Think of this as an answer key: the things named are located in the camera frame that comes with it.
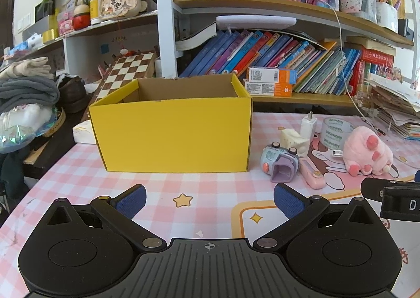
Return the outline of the pink small stapler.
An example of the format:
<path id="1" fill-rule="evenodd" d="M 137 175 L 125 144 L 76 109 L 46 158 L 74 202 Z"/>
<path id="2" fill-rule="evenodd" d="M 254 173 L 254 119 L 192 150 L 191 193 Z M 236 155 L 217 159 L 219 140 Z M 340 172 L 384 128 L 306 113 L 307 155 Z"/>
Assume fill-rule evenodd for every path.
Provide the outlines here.
<path id="1" fill-rule="evenodd" d="M 309 159 L 301 157 L 299 162 L 299 171 L 310 188 L 318 190 L 326 187 L 324 176 Z"/>

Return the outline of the purple toy camera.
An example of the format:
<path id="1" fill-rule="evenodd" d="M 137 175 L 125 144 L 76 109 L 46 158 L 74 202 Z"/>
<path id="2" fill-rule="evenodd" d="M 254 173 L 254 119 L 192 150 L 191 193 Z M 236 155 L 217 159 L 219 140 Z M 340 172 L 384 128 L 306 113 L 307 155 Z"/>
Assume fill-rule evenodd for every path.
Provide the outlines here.
<path id="1" fill-rule="evenodd" d="M 271 182 L 289 183 L 298 172 L 298 151 L 294 147 L 286 149 L 279 142 L 272 142 L 263 149 L 260 166 L 270 176 Z"/>

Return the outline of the white cheese-shaped eraser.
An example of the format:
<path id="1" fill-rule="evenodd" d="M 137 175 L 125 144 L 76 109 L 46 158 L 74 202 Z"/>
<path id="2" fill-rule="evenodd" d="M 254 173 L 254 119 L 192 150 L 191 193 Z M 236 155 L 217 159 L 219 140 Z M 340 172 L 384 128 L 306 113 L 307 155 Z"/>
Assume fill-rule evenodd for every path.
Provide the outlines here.
<path id="1" fill-rule="evenodd" d="M 280 133 L 280 146 L 285 149 L 295 148 L 299 157 L 305 157 L 309 151 L 310 140 L 302 137 L 294 129 L 284 129 Z"/>

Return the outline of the clear tape roll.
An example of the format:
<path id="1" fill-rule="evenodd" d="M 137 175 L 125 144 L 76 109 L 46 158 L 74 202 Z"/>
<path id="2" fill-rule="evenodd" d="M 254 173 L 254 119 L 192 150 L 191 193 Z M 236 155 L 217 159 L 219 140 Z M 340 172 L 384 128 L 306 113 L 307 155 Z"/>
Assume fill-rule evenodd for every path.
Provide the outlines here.
<path id="1" fill-rule="evenodd" d="M 339 118 L 325 118 L 322 122 L 320 141 L 330 150 L 343 150 L 345 141 L 355 126 Z"/>

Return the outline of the white USB charger plug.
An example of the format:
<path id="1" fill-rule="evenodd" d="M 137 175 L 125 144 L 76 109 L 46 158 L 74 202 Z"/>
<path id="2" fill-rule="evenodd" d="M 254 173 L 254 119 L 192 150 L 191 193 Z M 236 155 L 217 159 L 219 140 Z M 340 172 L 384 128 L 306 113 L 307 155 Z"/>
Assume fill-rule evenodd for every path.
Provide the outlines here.
<path id="1" fill-rule="evenodd" d="M 303 117 L 300 124 L 300 136 L 311 142 L 314 138 L 317 121 L 318 119 L 312 111 Z"/>

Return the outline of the pink checkered desk mat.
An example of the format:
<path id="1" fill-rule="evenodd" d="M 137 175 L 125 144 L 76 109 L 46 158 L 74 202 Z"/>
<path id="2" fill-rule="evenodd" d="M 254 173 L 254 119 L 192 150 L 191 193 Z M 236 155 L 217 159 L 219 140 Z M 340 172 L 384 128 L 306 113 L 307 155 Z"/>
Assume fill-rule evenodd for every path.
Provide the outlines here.
<path id="1" fill-rule="evenodd" d="M 1 297 L 24 297 L 27 288 L 19 273 L 18 256 L 47 208 L 57 198 L 88 204 L 101 195 L 111 197 L 143 184 L 146 206 L 133 218 L 166 241 L 171 238 L 245 237 L 253 242 L 285 221 L 273 205 L 274 183 L 262 172 L 263 148 L 278 140 L 280 130 L 298 130 L 303 115 L 254 113 L 248 172 L 210 174 L 146 174 L 107 172 L 96 145 L 76 144 L 35 184 L 1 227 Z M 419 142 L 403 140 L 391 131 L 384 140 L 393 149 L 392 177 L 412 181 L 419 168 Z M 315 142 L 316 167 L 327 168 L 328 184 L 312 190 L 300 176 L 289 184 L 304 196 L 323 195 L 346 203 L 360 195 L 363 176 L 344 173 L 340 160 Z M 419 297 L 419 223 L 382 219 L 402 253 L 403 267 L 394 286 L 397 297 Z"/>

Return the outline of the stack of papers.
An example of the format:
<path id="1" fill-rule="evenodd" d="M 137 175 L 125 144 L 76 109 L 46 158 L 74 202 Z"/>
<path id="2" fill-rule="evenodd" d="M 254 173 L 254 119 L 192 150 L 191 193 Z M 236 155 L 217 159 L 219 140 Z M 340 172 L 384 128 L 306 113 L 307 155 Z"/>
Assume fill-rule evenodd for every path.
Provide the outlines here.
<path id="1" fill-rule="evenodd" d="M 373 73 L 367 83 L 374 117 L 404 139 L 419 141 L 419 92 Z"/>

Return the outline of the yellow cardboard box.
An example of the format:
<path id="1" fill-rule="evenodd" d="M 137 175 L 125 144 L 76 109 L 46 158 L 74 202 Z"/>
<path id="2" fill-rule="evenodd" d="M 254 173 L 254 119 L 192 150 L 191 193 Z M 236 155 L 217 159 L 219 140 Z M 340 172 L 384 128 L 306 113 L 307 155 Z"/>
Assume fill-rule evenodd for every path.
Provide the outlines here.
<path id="1" fill-rule="evenodd" d="M 89 107 L 109 172 L 245 172 L 252 98 L 234 74 L 133 80 Z"/>

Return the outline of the lower orange white box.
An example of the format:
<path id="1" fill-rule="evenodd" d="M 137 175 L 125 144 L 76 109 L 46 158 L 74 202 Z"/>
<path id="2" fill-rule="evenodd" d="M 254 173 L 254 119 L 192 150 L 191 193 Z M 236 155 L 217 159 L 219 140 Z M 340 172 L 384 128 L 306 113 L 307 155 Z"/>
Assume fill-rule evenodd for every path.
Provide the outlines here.
<path id="1" fill-rule="evenodd" d="M 250 95 L 259 96 L 291 97 L 293 92 L 293 85 L 285 83 L 260 83 L 245 80 L 244 87 Z"/>

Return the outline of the orange white box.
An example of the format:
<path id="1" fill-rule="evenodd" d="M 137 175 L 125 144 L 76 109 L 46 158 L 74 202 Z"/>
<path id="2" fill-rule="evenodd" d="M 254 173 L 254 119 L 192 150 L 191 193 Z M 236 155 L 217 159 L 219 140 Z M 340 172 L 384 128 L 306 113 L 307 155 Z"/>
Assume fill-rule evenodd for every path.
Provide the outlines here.
<path id="1" fill-rule="evenodd" d="M 297 72 L 295 70 L 270 67 L 249 67 L 248 80 L 258 83 L 285 83 L 295 85 Z"/>
<path id="2" fill-rule="evenodd" d="M 291 97 L 293 92 L 293 85 L 285 83 L 260 83 L 245 80 L 244 87 L 250 95 L 259 96 Z"/>

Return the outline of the brown white chessboard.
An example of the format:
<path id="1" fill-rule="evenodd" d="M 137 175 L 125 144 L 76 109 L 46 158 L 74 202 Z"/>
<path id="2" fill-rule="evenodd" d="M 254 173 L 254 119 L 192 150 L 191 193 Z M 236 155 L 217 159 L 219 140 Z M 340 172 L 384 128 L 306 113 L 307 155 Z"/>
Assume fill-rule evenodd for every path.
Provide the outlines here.
<path id="1" fill-rule="evenodd" d="M 105 72 L 88 106 L 127 85 L 132 80 L 154 77 L 156 57 L 155 51 L 145 51 L 139 54 L 129 53 L 129 56 L 118 57 Z"/>

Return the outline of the upper orange white box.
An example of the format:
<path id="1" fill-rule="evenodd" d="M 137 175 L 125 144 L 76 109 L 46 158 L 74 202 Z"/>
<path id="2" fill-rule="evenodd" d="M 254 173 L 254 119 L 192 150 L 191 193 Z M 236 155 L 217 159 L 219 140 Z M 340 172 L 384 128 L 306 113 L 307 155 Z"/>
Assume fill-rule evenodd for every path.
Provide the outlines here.
<path id="1" fill-rule="evenodd" d="M 295 85 L 297 72 L 295 70 L 270 67 L 249 67 L 248 80 L 258 83 L 285 83 Z"/>

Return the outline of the red thick dictionary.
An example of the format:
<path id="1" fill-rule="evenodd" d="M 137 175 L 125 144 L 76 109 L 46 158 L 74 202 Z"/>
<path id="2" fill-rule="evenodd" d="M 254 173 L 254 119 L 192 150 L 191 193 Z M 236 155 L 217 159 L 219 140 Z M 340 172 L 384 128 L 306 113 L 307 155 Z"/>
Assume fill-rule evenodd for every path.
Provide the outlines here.
<path id="1" fill-rule="evenodd" d="M 382 66 L 393 66 L 394 57 L 390 54 L 382 53 L 381 51 L 376 51 L 374 49 L 366 49 L 362 47 L 360 49 L 360 60 L 368 63 L 373 63 L 376 65 Z"/>

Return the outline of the folded grey blanket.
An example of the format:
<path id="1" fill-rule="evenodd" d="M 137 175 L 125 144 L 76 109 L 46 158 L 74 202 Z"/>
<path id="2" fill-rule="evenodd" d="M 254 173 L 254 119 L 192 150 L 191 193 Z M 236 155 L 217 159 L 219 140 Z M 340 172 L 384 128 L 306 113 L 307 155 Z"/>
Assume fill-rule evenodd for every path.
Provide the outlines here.
<path id="1" fill-rule="evenodd" d="M 10 78 L 1 81 L 1 113 L 28 104 L 55 105 L 60 92 L 54 80 L 43 76 Z"/>

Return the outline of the open white book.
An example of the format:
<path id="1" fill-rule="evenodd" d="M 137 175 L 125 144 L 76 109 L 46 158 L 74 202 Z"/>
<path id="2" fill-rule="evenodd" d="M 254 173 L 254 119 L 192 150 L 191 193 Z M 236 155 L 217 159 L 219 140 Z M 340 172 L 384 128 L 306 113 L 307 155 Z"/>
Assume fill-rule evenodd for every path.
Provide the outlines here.
<path id="1" fill-rule="evenodd" d="M 185 39 L 175 42 L 177 51 L 188 51 L 195 49 L 198 46 L 201 46 L 207 40 L 215 37 L 217 34 L 216 22 L 211 23 L 209 26 L 206 26 L 201 31 L 188 36 Z"/>

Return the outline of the white lamp head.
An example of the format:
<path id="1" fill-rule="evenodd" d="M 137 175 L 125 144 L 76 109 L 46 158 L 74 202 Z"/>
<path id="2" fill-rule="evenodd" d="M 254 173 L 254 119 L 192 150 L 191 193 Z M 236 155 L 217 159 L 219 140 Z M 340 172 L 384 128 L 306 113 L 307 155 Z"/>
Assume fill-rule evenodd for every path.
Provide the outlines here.
<path id="1" fill-rule="evenodd" d="M 297 23 L 294 17 L 282 17 L 272 15 L 219 15 L 211 24 L 214 29 L 262 29 L 280 31 L 288 29 Z"/>

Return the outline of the red round doll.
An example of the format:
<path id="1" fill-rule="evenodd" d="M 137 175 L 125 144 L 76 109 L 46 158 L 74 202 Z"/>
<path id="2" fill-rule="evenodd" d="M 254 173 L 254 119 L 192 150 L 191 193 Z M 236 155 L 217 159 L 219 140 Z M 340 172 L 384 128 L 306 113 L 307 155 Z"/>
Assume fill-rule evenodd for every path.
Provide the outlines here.
<path id="1" fill-rule="evenodd" d="M 73 29 L 81 30 L 90 25 L 90 7 L 87 4 L 79 4 L 73 12 Z"/>

